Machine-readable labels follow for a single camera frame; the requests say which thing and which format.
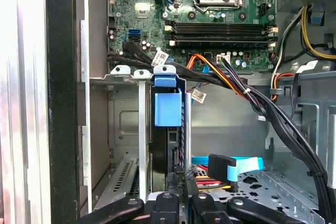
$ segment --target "screw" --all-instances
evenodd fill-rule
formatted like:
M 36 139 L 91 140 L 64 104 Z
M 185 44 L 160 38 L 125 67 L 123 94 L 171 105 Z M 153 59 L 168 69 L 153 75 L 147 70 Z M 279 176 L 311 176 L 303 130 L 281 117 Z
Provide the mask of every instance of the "screw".
M 198 197 L 199 197 L 200 199 L 205 199 L 205 198 L 206 198 L 206 195 L 205 195 L 205 194 L 199 194 Z
M 130 199 L 129 201 L 128 201 L 128 205 L 135 205 L 135 204 L 137 204 L 138 202 L 137 202 L 137 200 L 136 199 Z
M 165 199 L 170 199 L 172 196 L 170 195 L 170 194 L 164 194 L 163 195 L 163 198 L 165 198 Z
M 236 205 L 238 205 L 238 206 L 242 206 L 244 204 L 244 202 L 242 200 L 240 200 L 240 199 L 235 199 L 233 201 L 233 203 L 236 204 Z

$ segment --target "motherboard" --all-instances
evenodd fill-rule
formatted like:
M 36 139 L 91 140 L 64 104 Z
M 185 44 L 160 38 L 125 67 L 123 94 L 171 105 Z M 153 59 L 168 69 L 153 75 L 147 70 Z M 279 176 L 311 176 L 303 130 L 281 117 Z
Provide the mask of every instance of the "motherboard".
M 134 41 L 186 65 L 201 54 L 239 72 L 273 69 L 277 28 L 275 0 L 109 0 L 109 49 Z M 202 62 L 195 69 L 203 69 Z

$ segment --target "white plastic clip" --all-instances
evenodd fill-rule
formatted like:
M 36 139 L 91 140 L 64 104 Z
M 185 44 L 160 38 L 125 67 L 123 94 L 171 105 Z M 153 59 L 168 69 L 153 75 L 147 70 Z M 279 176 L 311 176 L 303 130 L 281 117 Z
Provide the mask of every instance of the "white plastic clip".
M 251 89 L 247 88 L 247 89 L 243 92 L 243 94 L 246 94 L 246 93 L 248 93 L 248 92 L 251 92 Z

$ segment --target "white label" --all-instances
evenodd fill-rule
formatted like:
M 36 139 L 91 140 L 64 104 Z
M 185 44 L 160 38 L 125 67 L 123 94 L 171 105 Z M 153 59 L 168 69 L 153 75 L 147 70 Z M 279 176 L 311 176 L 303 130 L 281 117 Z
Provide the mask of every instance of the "white label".
M 309 61 L 306 65 L 301 66 L 296 73 L 302 73 L 307 70 L 312 70 L 316 67 L 318 60 Z
M 258 120 L 259 120 L 259 121 L 266 122 L 266 118 L 265 118 L 263 115 L 259 115 L 259 116 L 258 116 Z
M 166 54 L 165 52 L 158 50 L 151 65 L 153 67 L 164 65 L 168 57 L 169 54 Z
M 206 97 L 206 93 L 201 92 L 198 89 L 194 89 L 191 93 L 191 98 L 199 103 L 203 103 Z

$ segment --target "white wire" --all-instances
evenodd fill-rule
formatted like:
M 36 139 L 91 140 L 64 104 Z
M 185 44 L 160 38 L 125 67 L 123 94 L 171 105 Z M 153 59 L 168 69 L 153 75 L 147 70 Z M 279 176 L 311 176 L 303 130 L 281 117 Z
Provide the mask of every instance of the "white wire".
M 299 11 L 299 13 L 295 16 L 295 18 L 293 19 L 293 21 L 289 24 L 289 26 L 286 28 L 286 30 L 283 32 L 282 38 L 281 38 L 281 44 L 280 44 L 280 50 L 279 50 L 279 60 L 277 65 L 274 68 L 273 74 L 272 74 L 272 78 L 271 78 L 271 89 L 273 88 L 273 82 L 274 82 L 274 78 L 278 73 L 279 67 L 280 67 L 280 63 L 282 58 L 284 57 L 284 53 L 283 53 L 283 43 L 285 41 L 285 38 L 287 36 L 287 33 L 289 31 L 289 29 L 293 26 L 293 24 L 295 23 L 295 21 L 301 16 L 303 9 L 305 7 L 301 8 L 301 10 Z

